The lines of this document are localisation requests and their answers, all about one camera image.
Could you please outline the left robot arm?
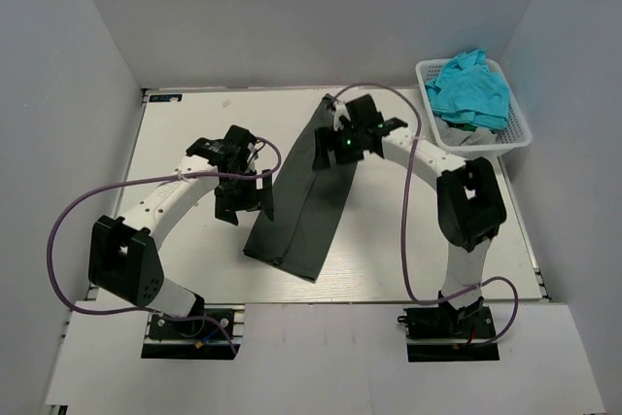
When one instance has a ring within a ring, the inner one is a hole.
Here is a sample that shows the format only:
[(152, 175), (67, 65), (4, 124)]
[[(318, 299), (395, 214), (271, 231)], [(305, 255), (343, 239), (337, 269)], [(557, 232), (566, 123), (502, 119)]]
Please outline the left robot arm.
[(175, 173), (135, 207), (117, 218), (100, 217), (92, 228), (88, 280), (140, 309), (171, 317), (182, 335), (205, 325), (204, 299), (164, 274), (159, 249), (198, 201), (232, 175), (233, 182), (254, 183), (245, 169), (220, 170), (201, 156), (184, 156)]

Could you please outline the dark grey t shirt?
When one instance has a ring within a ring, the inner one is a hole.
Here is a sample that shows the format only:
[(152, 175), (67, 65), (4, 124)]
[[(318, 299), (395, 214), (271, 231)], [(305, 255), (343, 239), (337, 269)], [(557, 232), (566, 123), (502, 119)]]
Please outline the dark grey t shirt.
[(356, 174), (355, 164), (315, 172), (314, 131), (332, 125), (320, 103), (299, 133), (273, 185), (274, 219), (260, 214), (245, 256), (315, 282), (323, 268)]

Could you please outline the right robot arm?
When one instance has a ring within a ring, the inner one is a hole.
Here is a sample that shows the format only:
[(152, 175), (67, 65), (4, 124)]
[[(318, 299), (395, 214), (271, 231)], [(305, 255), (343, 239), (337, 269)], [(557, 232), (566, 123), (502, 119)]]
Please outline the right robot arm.
[(425, 141), (399, 119), (371, 129), (330, 126), (314, 131), (313, 169), (327, 170), (333, 162), (347, 165), (376, 154), (417, 176), (436, 193), (439, 228), (448, 242), (444, 283), (438, 299), (440, 327), (459, 336), (474, 323), (479, 311), (483, 269), (493, 239), (506, 221), (506, 209), (492, 163), (484, 158), (465, 159)]

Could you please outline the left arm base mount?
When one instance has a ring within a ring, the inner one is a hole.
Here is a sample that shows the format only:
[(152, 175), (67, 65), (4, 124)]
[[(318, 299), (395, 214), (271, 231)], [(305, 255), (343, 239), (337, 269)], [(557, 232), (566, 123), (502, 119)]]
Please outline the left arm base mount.
[(141, 358), (144, 360), (233, 361), (243, 339), (243, 305), (216, 305), (204, 309), (211, 320), (173, 322), (160, 314), (150, 316)]

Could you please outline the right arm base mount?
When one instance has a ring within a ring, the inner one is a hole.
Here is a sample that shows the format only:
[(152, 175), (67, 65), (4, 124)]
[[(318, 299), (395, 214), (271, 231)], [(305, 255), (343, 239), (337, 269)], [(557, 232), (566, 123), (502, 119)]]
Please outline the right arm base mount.
[(451, 323), (440, 307), (404, 308), (397, 323), (405, 331), (410, 363), (496, 362), (500, 359), (497, 343), (484, 345), (496, 336), (489, 307), (457, 325)]

